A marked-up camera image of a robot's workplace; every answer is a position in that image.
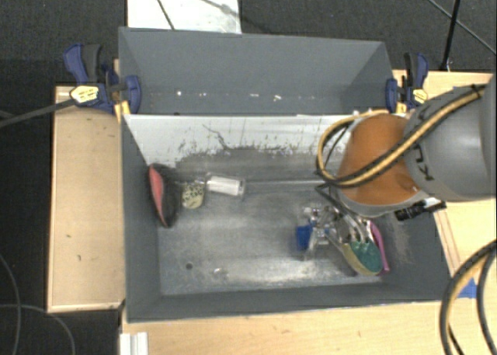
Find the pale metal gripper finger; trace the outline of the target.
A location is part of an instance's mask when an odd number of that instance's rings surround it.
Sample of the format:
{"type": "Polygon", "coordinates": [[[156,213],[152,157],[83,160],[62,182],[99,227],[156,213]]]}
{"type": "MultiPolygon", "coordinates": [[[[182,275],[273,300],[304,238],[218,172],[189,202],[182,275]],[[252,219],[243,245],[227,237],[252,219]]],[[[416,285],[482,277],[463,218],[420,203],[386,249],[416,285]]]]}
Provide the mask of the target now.
{"type": "Polygon", "coordinates": [[[304,219],[310,225],[327,225],[333,221],[333,212],[330,207],[305,207],[304,219]]]}
{"type": "Polygon", "coordinates": [[[308,247],[304,252],[304,260],[315,258],[316,252],[320,249],[328,248],[330,241],[323,228],[312,228],[308,242],[308,247]]]}

